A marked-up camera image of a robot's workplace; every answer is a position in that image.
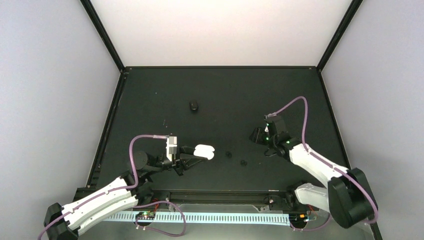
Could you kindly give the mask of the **white earbud charging case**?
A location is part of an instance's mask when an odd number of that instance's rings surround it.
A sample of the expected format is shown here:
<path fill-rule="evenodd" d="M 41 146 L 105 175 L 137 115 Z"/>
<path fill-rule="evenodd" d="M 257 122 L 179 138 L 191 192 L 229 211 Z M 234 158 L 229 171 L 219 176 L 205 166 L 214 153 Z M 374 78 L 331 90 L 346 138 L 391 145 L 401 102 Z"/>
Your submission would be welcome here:
<path fill-rule="evenodd" d="M 211 145 L 198 144 L 194 148 L 193 155 L 196 157 L 206 158 L 211 160 L 215 156 L 215 148 Z"/>

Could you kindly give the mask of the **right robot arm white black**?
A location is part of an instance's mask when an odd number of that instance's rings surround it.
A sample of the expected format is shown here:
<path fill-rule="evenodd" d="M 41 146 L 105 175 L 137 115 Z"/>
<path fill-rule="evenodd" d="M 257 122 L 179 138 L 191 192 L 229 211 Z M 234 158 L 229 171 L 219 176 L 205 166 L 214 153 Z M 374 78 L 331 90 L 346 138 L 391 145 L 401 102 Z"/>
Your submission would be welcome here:
<path fill-rule="evenodd" d="M 364 220 L 375 220 L 378 205 L 365 173 L 336 164 L 313 150 L 304 140 L 287 131 L 281 116 L 266 116 L 263 127 L 249 136 L 255 144 L 266 146 L 274 155 L 304 169 L 322 186 L 302 183 L 286 193 L 285 204 L 293 210 L 311 205 L 329 213 L 342 228 Z"/>

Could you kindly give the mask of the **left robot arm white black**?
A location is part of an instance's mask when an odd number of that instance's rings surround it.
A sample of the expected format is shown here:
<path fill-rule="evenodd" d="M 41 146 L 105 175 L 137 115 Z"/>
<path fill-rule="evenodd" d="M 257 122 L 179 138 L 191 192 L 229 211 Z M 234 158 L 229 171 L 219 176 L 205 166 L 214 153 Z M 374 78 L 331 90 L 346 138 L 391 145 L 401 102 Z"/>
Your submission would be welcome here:
<path fill-rule="evenodd" d="M 173 146 L 171 154 L 153 156 L 144 151 L 132 155 L 134 169 L 130 169 L 105 187 L 76 200 L 48 207 L 44 230 L 50 240 L 77 240 L 83 233 L 108 217 L 127 209 L 155 208 L 161 201 L 154 201 L 150 184 L 152 175 L 174 170 L 179 176 L 195 165 L 211 160 L 215 149 L 211 145 L 196 147 Z"/>

